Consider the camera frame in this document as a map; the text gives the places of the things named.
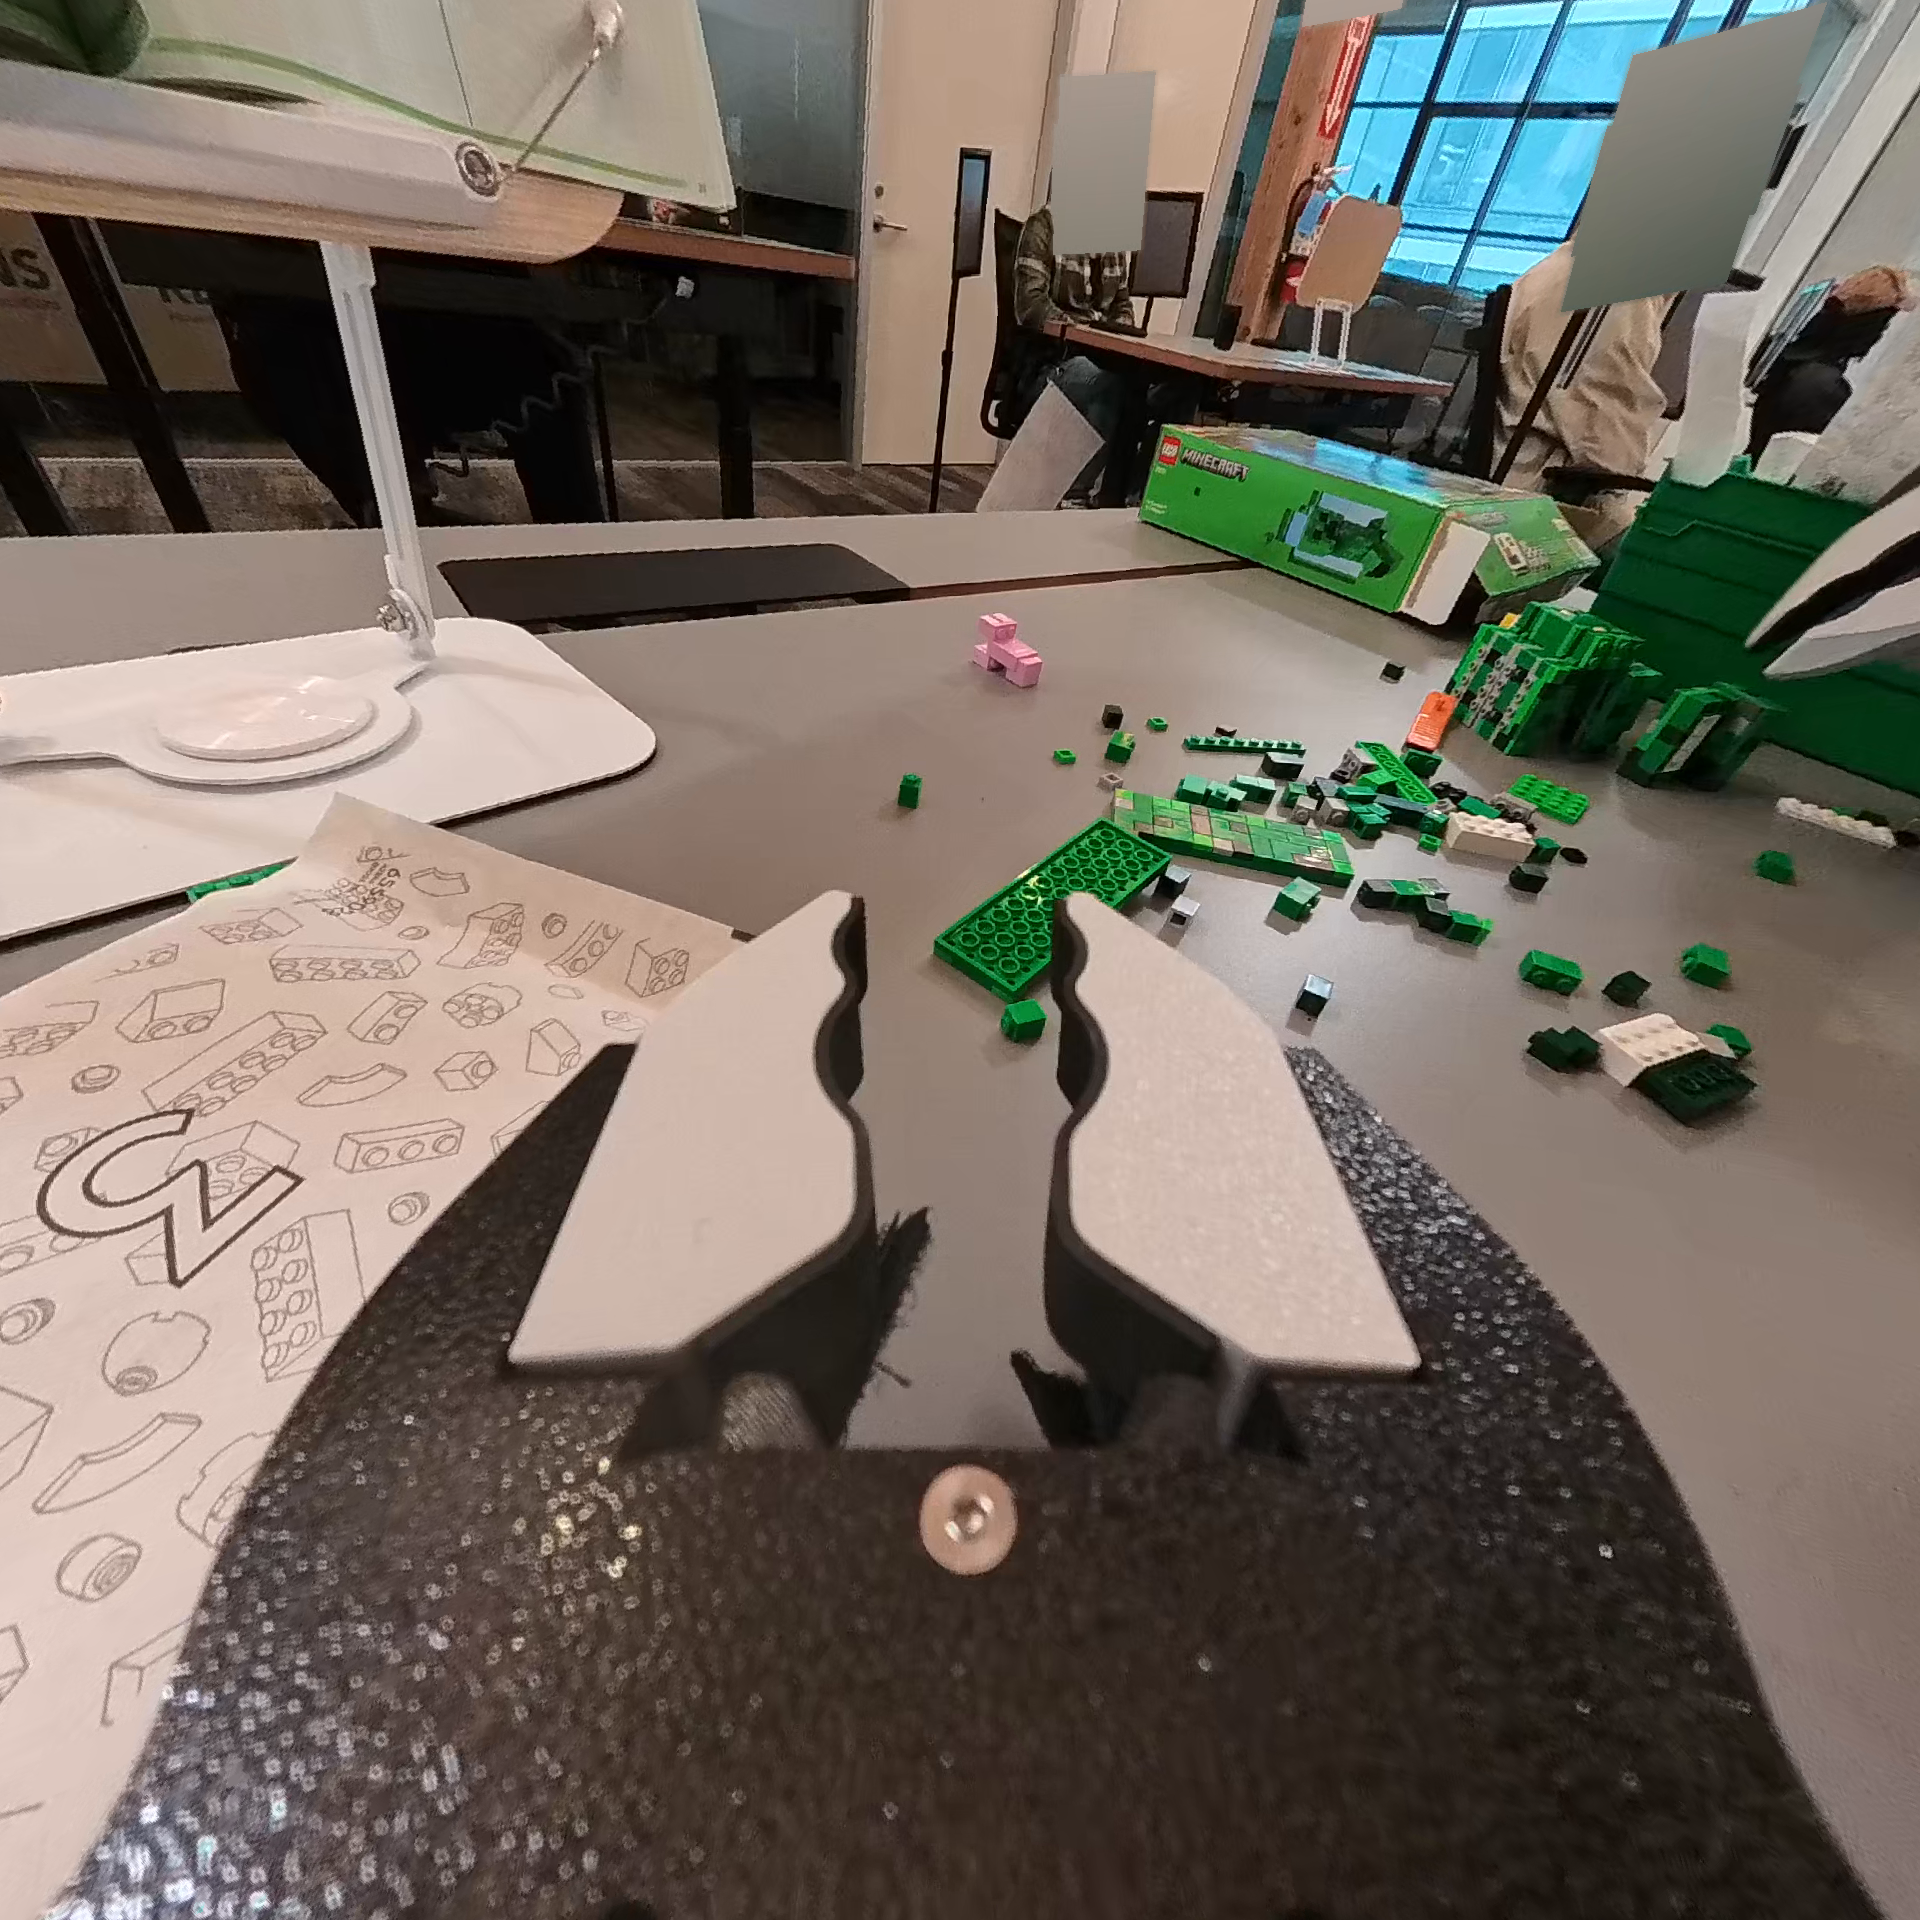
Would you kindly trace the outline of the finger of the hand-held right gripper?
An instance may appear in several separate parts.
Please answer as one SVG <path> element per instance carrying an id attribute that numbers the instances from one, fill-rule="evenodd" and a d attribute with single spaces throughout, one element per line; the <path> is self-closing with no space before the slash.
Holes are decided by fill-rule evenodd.
<path id="1" fill-rule="evenodd" d="M 1918 667 L 1918 599 L 1869 596 L 1811 624 L 1765 665 L 1769 681 L 1806 681 L 1863 665 Z"/>
<path id="2" fill-rule="evenodd" d="M 1847 530 L 1765 612 L 1745 638 L 1748 651 L 1781 655 L 1811 624 L 1869 596 L 1915 596 L 1918 489 L 1887 498 Z"/>

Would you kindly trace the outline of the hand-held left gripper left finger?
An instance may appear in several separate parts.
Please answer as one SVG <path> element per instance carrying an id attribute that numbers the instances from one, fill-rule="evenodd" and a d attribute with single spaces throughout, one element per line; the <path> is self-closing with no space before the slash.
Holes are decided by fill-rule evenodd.
<path id="1" fill-rule="evenodd" d="M 636 1376 L 636 1439 L 687 1450 L 731 1385 L 836 1446 L 884 1275 L 862 1080 L 867 913 L 824 892 L 683 990 L 637 1043 L 507 1350 L 524 1376 Z"/>

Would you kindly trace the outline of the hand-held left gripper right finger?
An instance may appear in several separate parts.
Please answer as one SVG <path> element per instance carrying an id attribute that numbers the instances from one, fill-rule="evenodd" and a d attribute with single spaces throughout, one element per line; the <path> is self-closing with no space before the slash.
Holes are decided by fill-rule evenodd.
<path id="1" fill-rule="evenodd" d="M 1260 1435 L 1279 1382 L 1406 1385 L 1424 1358 L 1276 1030 L 1091 894 L 1051 911 L 1068 1104 L 1043 1304 L 1071 1366 L 1039 1372 L 1068 1447 L 1198 1415 Z"/>

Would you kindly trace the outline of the large green brick plate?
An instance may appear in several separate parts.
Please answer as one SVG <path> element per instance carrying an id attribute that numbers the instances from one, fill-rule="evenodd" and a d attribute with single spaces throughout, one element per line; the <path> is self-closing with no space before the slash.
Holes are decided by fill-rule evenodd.
<path id="1" fill-rule="evenodd" d="M 932 939 L 932 956 L 1004 1001 L 1048 971 L 1053 908 L 1093 896 L 1124 908 L 1168 870 L 1168 856 L 1112 822 L 1093 822 Z"/>

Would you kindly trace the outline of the distant wooden desk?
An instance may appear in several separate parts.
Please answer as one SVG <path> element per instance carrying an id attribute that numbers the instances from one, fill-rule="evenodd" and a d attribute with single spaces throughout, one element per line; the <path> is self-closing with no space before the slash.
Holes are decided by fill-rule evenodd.
<path id="1" fill-rule="evenodd" d="M 1168 334 L 1131 334 L 1085 323 L 1053 320 L 1044 334 L 1102 367 L 1120 371 L 1121 401 L 1115 452 L 1100 481 L 1097 504 L 1104 511 L 1124 506 L 1148 428 L 1163 422 L 1148 402 L 1159 387 L 1188 393 L 1223 393 L 1255 388 L 1267 393 L 1323 393 L 1335 399 L 1387 396 L 1406 401 L 1445 401 L 1452 388 L 1443 380 L 1392 369 L 1355 367 L 1319 360 L 1309 353 L 1286 353 L 1239 344 L 1215 348 L 1209 342 Z"/>

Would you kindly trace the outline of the grey wood-edged desk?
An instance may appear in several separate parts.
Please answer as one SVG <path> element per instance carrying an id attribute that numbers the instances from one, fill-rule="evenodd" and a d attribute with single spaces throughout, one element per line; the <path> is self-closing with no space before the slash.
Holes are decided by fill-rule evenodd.
<path id="1" fill-rule="evenodd" d="M 563 264 L 374 252 L 374 300 L 403 450 L 421 521 L 437 506 L 432 459 L 470 441 L 504 450 L 535 521 L 617 518 L 608 393 L 613 369 L 701 338 L 711 374 L 717 508 L 750 520 L 752 360 L 785 360 L 849 312 L 852 262 L 686 227 L 617 222 L 601 248 Z M 4 432 L 25 434 L 20 393 L 102 387 L 110 430 L 133 443 L 158 508 L 152 527 L 208 532 L 167 401 L 191 383 L 160 375 L 165 342 L 214 361 L 236 393 L 214 428 L 253 424 L 286 443 L 349 527 L 376 527 L 368 459 L 315 244 L 148 225 L 4 217 Z"/>

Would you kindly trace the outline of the green storage bin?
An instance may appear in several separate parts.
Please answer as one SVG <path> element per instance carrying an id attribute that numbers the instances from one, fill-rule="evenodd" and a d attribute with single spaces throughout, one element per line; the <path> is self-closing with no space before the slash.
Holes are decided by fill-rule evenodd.
<path id="1" fill-rule="evenodd" d="M 1765 612 L 1864 518 L 1864 506 L 1760 481 L 1742 463 L 1710 487 L 1664 475 L 1617 542 L 1593 612 L 1639 635 L 1668 689 L 1735 684 L 1779 706 L 1767 735 L 1789 753 L 1915 796 L 1912 665 L 1772 681 L 1769 655 L 1745 650 Z"/>

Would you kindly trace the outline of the small built green structure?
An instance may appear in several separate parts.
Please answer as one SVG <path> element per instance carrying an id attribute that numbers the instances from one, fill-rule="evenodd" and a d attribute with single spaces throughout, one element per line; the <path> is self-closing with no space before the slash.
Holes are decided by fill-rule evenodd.
<path id="1" fill-rule="evenodd" d="M 1716 794 L 1742 774 L 1781 712 L 1731 681 L 1680 689 L 1621 758 L 1615 775 L 1641 787 Z"/>

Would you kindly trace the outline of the built green brick structure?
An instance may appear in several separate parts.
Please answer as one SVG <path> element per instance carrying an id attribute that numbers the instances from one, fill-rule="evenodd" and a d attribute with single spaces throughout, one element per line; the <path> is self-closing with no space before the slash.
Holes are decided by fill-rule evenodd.
<path id="1" fill-rule="evenodd" d="M 1572 761 L 1617 748 L 1662 694 L 1641 638 L 1551 606 L 1481 624 L 1446 684 L 1453 730 L 1509 758 Z"/>

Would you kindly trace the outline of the green mosaic tile panel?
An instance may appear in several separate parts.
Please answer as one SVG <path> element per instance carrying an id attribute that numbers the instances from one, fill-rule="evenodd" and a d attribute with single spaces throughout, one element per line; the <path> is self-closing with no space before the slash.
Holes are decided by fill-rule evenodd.
<path id="1" fill-rule="evenodd" d="M 1339 894 L 1355 879 L 1345 844 L 1335 832 L 1257 811 L 1200 808 L 1120 787 L 1110 796 L 1110 818 L 1181 862 L 1209 860 L 1248 873 L 1311 881 Z"/>

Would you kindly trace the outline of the printed white paper bag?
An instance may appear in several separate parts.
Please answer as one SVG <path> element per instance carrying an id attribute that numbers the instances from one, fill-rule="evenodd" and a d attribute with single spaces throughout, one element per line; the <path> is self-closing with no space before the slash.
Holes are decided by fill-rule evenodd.
<path id="1" fill-rule="evenodd" d="M 212 1559 L 395 1262 L 723 924 L 337 800 L 4 998 L 4 1902 L 112 1801 Z"/>

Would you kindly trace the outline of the white book stand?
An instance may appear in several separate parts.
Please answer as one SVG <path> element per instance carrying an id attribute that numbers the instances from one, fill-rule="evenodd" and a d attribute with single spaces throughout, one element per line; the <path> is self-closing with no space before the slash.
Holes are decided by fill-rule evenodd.
<path id="1" fill-rule="evenodd" d="M 256 108 L 4 62 L 4 207 L 319 244 L 383 542 L 368 627 L 83 660 L 69 583 L 4 675 L 4 942 L 300 852 L 341 799 L 443 826 L 623 777 L 656 753 L 628 706 L 510 622 L 432 611 L 373 248 L 580 254 L 617 195 L 507 171 L 472 135 Z"/>

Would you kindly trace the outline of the green brick set box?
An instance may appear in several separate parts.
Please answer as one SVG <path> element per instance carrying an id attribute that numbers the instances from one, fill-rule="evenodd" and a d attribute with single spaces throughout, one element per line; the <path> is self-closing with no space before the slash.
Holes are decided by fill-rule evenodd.
<path id="1" fill-rule="evenodd" d="M 1598 567 L 1548 497 L 1286 428 L 1163 428 L 1141 521 L 1427 627 L 1551 602 Z"/>

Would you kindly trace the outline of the red fire extinguisher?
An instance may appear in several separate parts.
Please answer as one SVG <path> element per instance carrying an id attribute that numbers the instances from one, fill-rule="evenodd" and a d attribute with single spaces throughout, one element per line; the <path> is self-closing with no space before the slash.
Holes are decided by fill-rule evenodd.
<path id="1" fill-rule="evenodd" d="M 1317 160 L 1302 182 L 1296 183 L 1281 232 L 1281 254 L 1276 282 L 1279 307 L 1297 298 L 1297 282 L 1317 244 L 1331 202 L 1337 200 L 1337 167 L 1332 160 Z"/>

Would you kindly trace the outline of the black panel on pole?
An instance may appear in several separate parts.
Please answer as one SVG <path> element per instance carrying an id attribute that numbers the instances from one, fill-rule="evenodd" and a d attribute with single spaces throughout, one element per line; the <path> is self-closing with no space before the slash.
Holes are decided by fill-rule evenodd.
<path id="1" fill-rule="evenodd" d="M 932 455 L 928 467 L 928 515 L 935 515 L 942 508 L 944 498 L 944 455 L 953 393 L 958 300 L 963 292 L 963 282 L 969 282 L 972 276 L 981 274 L 990 212 L 990 188 L 992 153 L 981 150 L 959 150 L 956 160 L 951 207 L 948 296 L 944 312 L 944 342 L 939 355 L 939 393 L 932 428 Z"/>

